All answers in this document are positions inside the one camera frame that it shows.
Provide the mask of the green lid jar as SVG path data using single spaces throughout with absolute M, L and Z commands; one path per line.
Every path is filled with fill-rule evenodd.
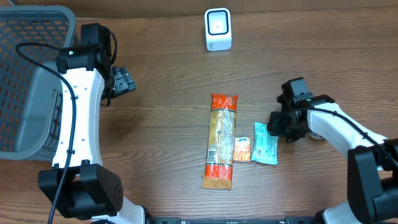
M 311 138 L 314 138 L 314 139 L 317 139 L 317 140 L 322 140 L 323 139 L 323 136 L 319 135 L 318 133 L 311 132 L 311 131 L 308 132 L 308 135 Z

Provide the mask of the teal tissue packet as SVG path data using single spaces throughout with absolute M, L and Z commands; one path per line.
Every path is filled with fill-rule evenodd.
M 254 147 L 251 160 L 262 164 L 276 166 L 278 137 L 272 136 L 267 130 L 267 125 L 254 123 Z

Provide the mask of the small orange snack packet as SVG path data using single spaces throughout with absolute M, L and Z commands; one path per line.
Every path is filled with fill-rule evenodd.
M 235 162 L 251 161 L 251 140 L 249 137 L 234 139 L 233 161 Z

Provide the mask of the orange spaghetti package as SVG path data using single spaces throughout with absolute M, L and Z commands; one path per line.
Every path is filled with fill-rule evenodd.
M 232 189 L 238 96 L 211 95 L 210 123 L 202 188 Z

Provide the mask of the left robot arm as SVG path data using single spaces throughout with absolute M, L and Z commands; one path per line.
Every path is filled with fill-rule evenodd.
M 146 211 L 123 195 L 118 175 L 103 167 L 99 113 L 111 75 L 111 49 L 88 44 L 60 50 L 60 136 L 52 168 L 39 173 L 39 187 L 65 218 L 94 223 L 147 223 Z

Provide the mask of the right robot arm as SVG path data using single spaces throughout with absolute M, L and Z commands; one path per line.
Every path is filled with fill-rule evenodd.
M 277 97 L 267 130 L 294 142 L 323 138 L 348 162 L 347 201 L 319 211 L 313 223 L 379 223 L 397 218 L 397 140 L 376 134 L 344 113 L 327 95 Z

